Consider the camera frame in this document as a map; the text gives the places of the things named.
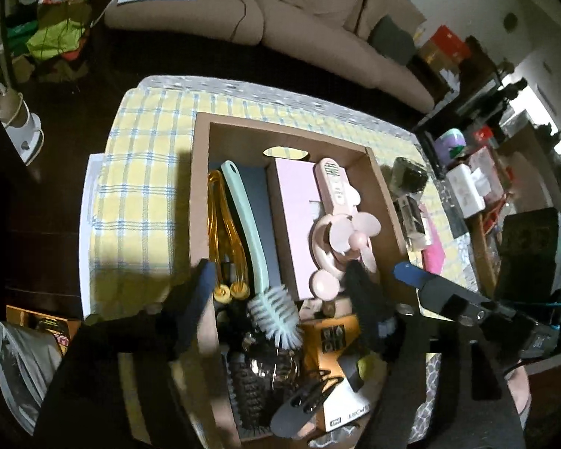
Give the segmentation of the person right hand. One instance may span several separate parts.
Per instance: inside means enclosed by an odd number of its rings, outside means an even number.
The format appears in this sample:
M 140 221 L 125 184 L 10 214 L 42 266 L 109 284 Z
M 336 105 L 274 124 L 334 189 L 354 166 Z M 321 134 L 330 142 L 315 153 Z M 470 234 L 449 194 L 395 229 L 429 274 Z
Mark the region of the person right hand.
M 526 368 L 520 366 L 512 370 L 506 375 L 506 381 L 514 400 L 521 426 L 525 428 L 532 400 Z

